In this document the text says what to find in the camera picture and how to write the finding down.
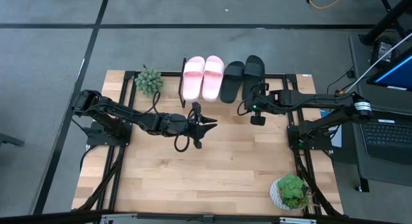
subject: potted plant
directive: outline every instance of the potted plant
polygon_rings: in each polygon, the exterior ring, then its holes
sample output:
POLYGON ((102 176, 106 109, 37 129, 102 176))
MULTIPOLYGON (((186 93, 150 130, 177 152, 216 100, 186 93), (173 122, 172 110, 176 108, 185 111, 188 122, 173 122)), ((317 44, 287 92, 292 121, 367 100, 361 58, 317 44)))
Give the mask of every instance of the potted plant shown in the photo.
POLYGON ((135 79, 137 91, 143 91, 147 97, 153 97, 157 91, 163 89, 164 80, 161 78, 161 73, 144 66, 144 70, 139 73, 135 79))
POLYGON ((310 190, 302 179, 287 174, 270 186, 270 198, 275 205, 285 210, 301 210, 310 202, 310 190))

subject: white cable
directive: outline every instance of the white cable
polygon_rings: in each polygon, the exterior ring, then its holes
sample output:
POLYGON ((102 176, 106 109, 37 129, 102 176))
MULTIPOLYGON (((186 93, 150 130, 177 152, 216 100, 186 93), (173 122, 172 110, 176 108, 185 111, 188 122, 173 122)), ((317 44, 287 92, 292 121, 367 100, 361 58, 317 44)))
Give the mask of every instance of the white cable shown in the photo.
POLYGON ((383 56, 380 57, 380 59, 378 59, 375 63, 373 63, 373 65, 371 65, 371 67, 369 67, 368 70, 366 70, 365 73, 362 74, 362 76, 360 76, 358 78, 358 80, 355 81, 355 83, 352 84, 352 86, 350 86, 345 93, 347 93, 349 90, 351 90, 370 70, 372 70, 372 68, 378 64, 378 62, 380 62, 386 55, 388 55, 390 52, 392 52, 392 50, 394 50, 396 47, 398 47, 399 44, 402 44, 404 41, 406 41, 408 38, 410 38, 412 36, 412 33, 409 34, 407 37, 403 38, 398 44, 396 44, 394 47, 392 47, 392 49, 390 49, 389 51, 387 51, 383 56))

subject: black table leg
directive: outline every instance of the black table leg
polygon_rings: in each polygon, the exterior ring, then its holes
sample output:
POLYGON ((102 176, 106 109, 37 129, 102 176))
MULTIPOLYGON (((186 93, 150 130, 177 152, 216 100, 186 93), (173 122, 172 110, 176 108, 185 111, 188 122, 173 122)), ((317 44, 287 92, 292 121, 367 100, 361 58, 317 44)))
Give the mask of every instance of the black table leg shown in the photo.
POLYGON ((24 141, 0 133, 0 145, 1 144, 14 144, 16 146, 23 146, 24 141))
POLYGON ((355 187, 355 190, 359 192, 369 192, 368 180, 364 178, 359 178, 359 180, 360 180, 360 186, 355 187))

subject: floor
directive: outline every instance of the floor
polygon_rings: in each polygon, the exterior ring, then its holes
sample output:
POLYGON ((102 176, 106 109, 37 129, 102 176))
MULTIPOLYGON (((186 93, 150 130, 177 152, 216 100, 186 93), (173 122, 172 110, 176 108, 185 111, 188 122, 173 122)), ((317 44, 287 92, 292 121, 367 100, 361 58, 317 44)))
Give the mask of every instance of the floor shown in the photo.
MULTIPOLYGON (((313 1, 325 5, 334 0, 313 1)), ((388 1, 394 6, 399 0, 388 1)), ((101 4, 102 0, 0 0, 0 133, 26 141, 21 148, 0 147, 0 216, 31 213, 80 68, 87 70, 81 88, 101 89, 109 69, 141 70, 145 64, 178 71, 183 57, 218 55, 229 63, 254 54, 264 60, 267 73, 312 74, 316 90, 322 93, 351 67, 348 36, 367 32, 345 25, 375 24, 386 14, 381 0, 342 0, 327 10, 316 10, 305 0, 109 0, 100 21, 101 4), (170 25, 162 29, 70 28, 73 23, 96 21, 170 25), (10 23, 58 23, 67 28, 3 25, 10 23), (250 29, 218 24, 318 26, 250 29), (330 24, 342 26, 325 29, 330 24)), ((406 30, 412 25, 409 18, 402 17, 406 30)), ((347 83, 345 77, 332 89, 347 83)), ((80 121, 85 126, 89 122, 87 118, 80 121)), ((85 142, 86 137, 71 125, 44 212, 70 209, 85 142)), ((356 166, 336 163, 335 175, 347 215, 411 222, 412 210, 402 199, 412 196, 411 187, 370 182, 371 193, 361 194, 353 190, 356 166)))

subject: white pot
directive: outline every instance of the white pot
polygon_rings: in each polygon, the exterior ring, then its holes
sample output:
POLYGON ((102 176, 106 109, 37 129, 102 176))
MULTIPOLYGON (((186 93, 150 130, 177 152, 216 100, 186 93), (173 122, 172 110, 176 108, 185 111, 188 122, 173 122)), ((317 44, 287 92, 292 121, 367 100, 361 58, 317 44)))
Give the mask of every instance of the white pot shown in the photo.
POLYGON ((282 178, 277 179, 271 186, 270 186, 270 199, 272 199, 273 203, 279 207, 280 209, 284 210, 302 210, 304 206, 296 208, 296 209, 291 209, 289 206, 283 204, 282 198, 281 198, 281 193, 279 190, 279 187, 277 186, 277 183, 282 180, 282 178))

